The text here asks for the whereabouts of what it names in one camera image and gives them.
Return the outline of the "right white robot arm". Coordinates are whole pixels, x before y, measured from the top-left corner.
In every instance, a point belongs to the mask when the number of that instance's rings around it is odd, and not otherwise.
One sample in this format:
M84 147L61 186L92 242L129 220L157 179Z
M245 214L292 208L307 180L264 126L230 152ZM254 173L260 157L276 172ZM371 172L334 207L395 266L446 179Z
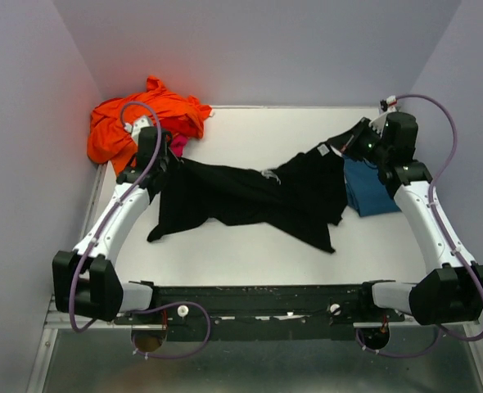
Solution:
M376 120L362 118L327 140L344 157L377 168L380 182L408 220L426 266L417 283L371 282L356 310L368 321L386 309L410 315L421 325L475 321L483 311L483 264L463 247L431 186L430 172L414 159L417 135L413 115L392 111Z

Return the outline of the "black printed t shirt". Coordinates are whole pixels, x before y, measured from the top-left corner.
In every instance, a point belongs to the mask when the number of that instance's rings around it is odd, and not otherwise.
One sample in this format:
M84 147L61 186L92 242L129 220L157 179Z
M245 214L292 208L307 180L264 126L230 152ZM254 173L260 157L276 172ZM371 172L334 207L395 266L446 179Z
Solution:
M329 254L329 226L347 206L344 160L319 143L271 169L207 165L182 158L160 193L149 242L197 228L209 219L227 226L269 224Z

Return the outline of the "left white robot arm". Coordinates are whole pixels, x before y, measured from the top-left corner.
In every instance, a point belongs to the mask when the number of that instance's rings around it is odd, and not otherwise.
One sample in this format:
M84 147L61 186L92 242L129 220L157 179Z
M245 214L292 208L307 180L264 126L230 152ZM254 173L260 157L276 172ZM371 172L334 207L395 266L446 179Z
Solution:
M140 130L138 151L117 176L112 196L93 227L72 251L52 260L56 309L110 322L133 312L143 323L160 317L161 304L146 282L123 282L117 257L136 221L167 184L178 157L169 148L170 132L156 126Z

